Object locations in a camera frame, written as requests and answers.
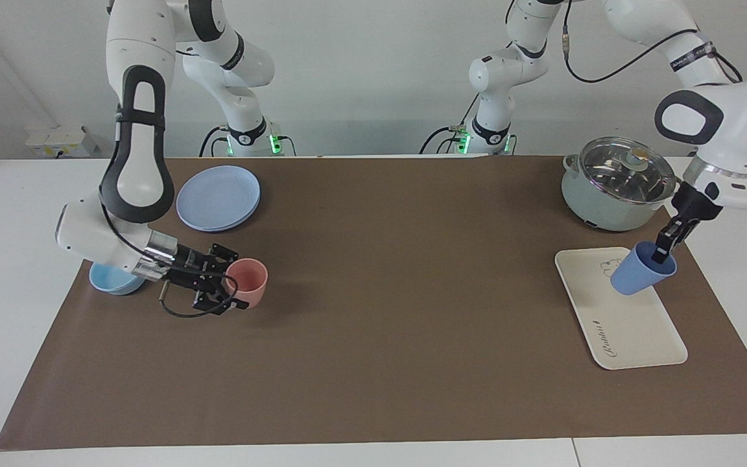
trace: blue plate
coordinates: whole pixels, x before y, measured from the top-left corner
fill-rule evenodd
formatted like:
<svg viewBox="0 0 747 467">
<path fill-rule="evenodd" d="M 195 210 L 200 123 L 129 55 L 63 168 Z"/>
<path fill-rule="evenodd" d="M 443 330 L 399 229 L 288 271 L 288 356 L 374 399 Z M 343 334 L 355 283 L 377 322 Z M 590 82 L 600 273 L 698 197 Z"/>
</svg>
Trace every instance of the blue plate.
<svg viewBox="0 0 747 467">
<path fill-rule="evenodd" d="M 178 194 L 178 216 L 201 232 L 230 230 L 250 218 L 261 199 L 261 186 L 252 172 L 234 165 L 202 171 Z"/>
<path fill-rule="evenodd" d="M 140 286 L 146 281 L 122 269 L 97 263 L 91 266 L 88 278 L 91 280 L 94 289 L 111 295 L 128 295 L 140 289 Z"/>
</svg>

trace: blue bowl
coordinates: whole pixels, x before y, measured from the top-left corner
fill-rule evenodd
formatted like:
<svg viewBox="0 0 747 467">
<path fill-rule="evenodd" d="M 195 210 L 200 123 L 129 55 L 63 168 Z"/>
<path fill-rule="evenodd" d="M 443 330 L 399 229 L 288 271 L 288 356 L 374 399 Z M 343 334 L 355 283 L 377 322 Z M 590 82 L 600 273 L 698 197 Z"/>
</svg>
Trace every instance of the blue bowl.
<svg viewBox="0 0 747 467">
<path fill-rule="evenodd" d="M 140 289 L 140 286 L 146 281 L 146 279 L 134 276 L 122 269 L 97 263 L 91 266 L 88 278 L 91 280 L 94 289 L 117 296 L 129 295 Z"/>
</svg>

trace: white tray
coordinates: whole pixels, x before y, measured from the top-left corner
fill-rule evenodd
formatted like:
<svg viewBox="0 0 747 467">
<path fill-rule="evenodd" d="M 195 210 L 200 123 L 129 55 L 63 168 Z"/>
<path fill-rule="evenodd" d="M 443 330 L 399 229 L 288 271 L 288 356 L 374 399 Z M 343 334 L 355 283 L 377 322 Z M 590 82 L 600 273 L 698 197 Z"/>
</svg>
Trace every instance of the white tray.
<svg viewBox="0 0 747 467">
<path fill-rule="evenodd" d="M 568 250 L 555 265 L 596 363 L 606 370 L 679 365 L 687 348 L 653 287 L 618 293 L 610 277 L 630 250 Z"/>
</svg>

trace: pot handle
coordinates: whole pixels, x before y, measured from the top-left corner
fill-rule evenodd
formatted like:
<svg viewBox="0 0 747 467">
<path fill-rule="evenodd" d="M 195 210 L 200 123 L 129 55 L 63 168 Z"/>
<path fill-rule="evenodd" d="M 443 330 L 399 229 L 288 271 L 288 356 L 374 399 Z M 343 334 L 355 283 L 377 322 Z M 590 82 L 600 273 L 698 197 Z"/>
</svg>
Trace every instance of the pot handle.
<svg viewBox="0 0 747 467">
<path fill-rule="evenodd" d="M 563 168 L 567 172 L 575 172 L 578 174 L 578 154 L 569 154 L 563 157 Z"/>
</svg>

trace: pot lid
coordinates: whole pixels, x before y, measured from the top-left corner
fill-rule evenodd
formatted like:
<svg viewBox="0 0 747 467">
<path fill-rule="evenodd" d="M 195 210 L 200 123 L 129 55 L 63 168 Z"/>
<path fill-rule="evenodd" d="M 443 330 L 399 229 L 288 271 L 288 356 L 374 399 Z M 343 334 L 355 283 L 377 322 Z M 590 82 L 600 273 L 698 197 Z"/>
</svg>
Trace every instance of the pot lid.
<svg viewBox="0 0 747 467">
<path fill-rule="evenodd" d="M 631 204 L 652 204 L 673 196 L 676 175 L 664 157 L 625 138 L 590 142 L 578 158 L 582 174 L 599 190 Z"/>
</svg>

